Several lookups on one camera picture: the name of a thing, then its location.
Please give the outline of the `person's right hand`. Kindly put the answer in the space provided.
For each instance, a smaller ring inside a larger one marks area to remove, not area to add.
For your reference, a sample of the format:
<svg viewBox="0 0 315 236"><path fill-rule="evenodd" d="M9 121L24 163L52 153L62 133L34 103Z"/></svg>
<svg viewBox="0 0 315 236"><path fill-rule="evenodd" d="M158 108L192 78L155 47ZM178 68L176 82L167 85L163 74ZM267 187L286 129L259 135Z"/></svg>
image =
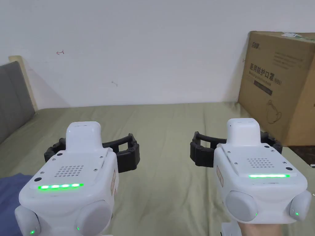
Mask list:
<svg viewBox="0 0 315 236"><path fill-rule="evenodd" d="M245 224L238 222L242 236L314 236L314 217L292 226L281 224Z"/></svg>

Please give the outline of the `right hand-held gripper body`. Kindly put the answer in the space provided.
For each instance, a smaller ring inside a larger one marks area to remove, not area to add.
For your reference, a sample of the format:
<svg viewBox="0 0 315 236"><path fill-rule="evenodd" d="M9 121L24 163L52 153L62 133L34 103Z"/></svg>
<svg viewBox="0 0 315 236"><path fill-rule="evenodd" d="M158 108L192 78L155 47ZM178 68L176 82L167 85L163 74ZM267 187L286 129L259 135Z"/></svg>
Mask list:
<svg viewBox="0 0 315 236"><path fill-rule="evenodd" d="M227 141L214 150L215 180L230 217L222 236L241 236L238 223L303 221L311 204L308 182L274 147L261 141L252 118L227 121Z"/></svg>

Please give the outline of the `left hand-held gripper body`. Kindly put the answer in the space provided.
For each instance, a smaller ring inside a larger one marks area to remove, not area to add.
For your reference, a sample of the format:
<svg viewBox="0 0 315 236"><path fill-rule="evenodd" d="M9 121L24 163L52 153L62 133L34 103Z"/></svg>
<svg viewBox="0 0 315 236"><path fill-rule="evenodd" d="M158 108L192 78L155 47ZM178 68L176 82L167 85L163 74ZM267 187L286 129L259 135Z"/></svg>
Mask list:
<svg viewBox="0 0 315 236"><path fill-rule="evenodd" d="M19 193L15 217L24 236L100 236L109 226L118 162L101 126L73 122L66 149L53 155Z"/></svg>

